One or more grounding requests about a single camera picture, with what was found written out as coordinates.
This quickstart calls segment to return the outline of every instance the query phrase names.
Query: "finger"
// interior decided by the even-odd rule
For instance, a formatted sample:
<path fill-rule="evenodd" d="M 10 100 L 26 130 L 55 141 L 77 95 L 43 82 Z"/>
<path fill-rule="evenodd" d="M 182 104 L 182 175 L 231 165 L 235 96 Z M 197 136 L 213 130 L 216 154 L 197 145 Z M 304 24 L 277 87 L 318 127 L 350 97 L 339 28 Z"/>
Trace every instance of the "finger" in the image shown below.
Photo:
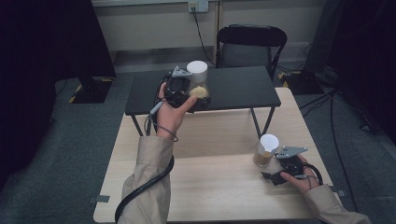
<path fill-rule="evenodd" d="M 312 176 L 315 176 L 315 174 L 314 174 L 314 172 L 311 170 L 311 168 L 309 168 L 309 167 L 304 167 L 304 174 L 305 175 L 312 175 Z"/>
<path fill-rule="evenodd" d="M 166 87 L 166 82 L 164 82 L 163 84 L 161 84 L 160 92 L 158 92 L 158 97 L 159 97 L 160 99 L 162 99 L 162 98 L 164 97 L 165 87 Z"/>
<path fill-rule="evenodd" d="M 185 114 L 190 108 L 195 105 L 195 102 L 197 102 L 196 96 L 189 97 L 189 99 L 187 99 L 187 101 L 178 108 L 178 111 L 180 111 L 180 113 L 182 114 Z"/>
<path fill-rule="evenodd" d="M 308 161 L 306 160 L 306 158 L 304 158 L 304 156 L 302 156 L 301 154 L 298 154 L 297 156 L 298 156 L 298 158 L 300 158 L 300 161 L 302 161 L 302 162 L 308 162 Z"/>
<path fill-rule="evenodd" d="M 300 180 L 294 178 L 294 176 L 291 176 L 288 173 L 282 172 L 280 173 L 280 176 L 282 176 L 282 178 L 284 178 L 286 181 L 290 182 L 292 185 L 294 185 L 297 188 L 299 188 L 302 184 Z"/>

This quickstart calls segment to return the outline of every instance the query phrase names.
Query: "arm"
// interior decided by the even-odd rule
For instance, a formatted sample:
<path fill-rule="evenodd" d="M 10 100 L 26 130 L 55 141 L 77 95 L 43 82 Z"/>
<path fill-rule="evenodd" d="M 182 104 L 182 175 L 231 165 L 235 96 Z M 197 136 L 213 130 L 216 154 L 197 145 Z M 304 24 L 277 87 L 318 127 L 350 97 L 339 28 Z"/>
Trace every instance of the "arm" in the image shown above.
<path fill-rule="evenodd" d="M 327 185 L 309 190 L 304 198 L 314 216 L 327 223 L 371 223 L 370 219 L 363 214 L 348 212 Z"/>
<path fill-rule="evenodd" d="M 162 84 L 160 98 L 163 98 L 164 87 L 165 84 Z M 175 109 L 163 100 L 163 105 L 158 111 L 157 136 L 140 137 L 134 174 L 124 182 L 122 199 L 163 172 L 173 155 L 174 135 L 182 123 L 184 114 L 195 102 L 196 97 L 190 97 L 184 105 Z M 168 175 L 128 203 L 118 223 L 166 223 L 170 197 Z"/>
<path fill-rule="evenodd" d="M 299 155 L 302 162 L 306 159 Z M 311 169 L 304 168 L 304 174 L 315 176 Z M 296 179 L 287 173 L 280 174 L 285 180 L 294 185 L 303 195 L 313 215 L 327 223 L 370 224 L 370 219 L 359 213 L 348 212 L 335 198 L 327 185 L 320 186 L 313 177 Z"/>

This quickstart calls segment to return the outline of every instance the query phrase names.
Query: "cup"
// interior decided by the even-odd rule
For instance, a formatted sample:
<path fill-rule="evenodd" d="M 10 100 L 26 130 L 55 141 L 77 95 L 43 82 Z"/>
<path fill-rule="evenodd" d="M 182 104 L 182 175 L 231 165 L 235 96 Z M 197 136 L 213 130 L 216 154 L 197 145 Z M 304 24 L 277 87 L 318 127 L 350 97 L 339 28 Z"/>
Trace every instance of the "cup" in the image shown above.
<path fill-rule="evenodd" d="M 270 163 L 271 159 L 276 153 L 276 149 L 279 147 L 279 140 L 272 134 L 264 134 L 260 138 L 257 151 L 254 154 L 253 160 L 260 167 L 266 167 Z"/>
<path fill-rule="evenodd" d="M 207 64 L 202 61 L 193 61 L 187 64 L 187 70 L 192 73 L 192 76 L 189 77 L 191 82 L 189 95 L 194 95 L 198 98 L 208 97 L 209 88 L 206 84 Z"/>
<path fill-rule="evenodd" d="M 192 73 L 190 81 L 194 83 L 202 83 L 207 78 L 207 64 L 202 61 L 193 61 L 187 64 L 187 70 Z"/>

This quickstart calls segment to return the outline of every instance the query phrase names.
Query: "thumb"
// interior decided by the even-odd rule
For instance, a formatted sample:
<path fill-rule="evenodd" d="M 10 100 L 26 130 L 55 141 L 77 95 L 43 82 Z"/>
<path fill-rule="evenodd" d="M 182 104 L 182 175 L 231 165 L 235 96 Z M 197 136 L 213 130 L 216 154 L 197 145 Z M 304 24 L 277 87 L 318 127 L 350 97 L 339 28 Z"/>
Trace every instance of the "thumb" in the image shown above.
<path fill-rule="evenodd" d="M 184 102 L 183 105 L 181 105 L 178 109 L 180 112 L 183 114 L 186 113 L 190 108 L 192 108 L 195 105 L 195 102 L 197 102 L 197 97 L 196 96 L 191 96 L 189 99 L 187 99 L 186 102 Z"/>

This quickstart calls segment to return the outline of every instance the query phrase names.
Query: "black table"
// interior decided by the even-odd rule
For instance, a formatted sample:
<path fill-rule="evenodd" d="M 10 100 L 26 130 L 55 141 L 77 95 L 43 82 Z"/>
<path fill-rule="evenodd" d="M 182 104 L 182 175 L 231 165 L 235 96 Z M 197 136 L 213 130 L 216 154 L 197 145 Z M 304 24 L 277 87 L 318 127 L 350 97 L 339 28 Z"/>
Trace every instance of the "black table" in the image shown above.
<path fill-rule="evenodd" d="M 163 77 L 173 70 L 136 72 L 134 74 L 125 114 L 131 116 L 140 136 L 143 133 L 135 118 L 154 107 L 157 89 Z M 265 67 L 209 68 L 207 86 L 211 102 L 207 110 L 250 108 L 259 138 L 268 130 L 279 97 Z M 261 133 L 254 107 L 271 107 Z"/>

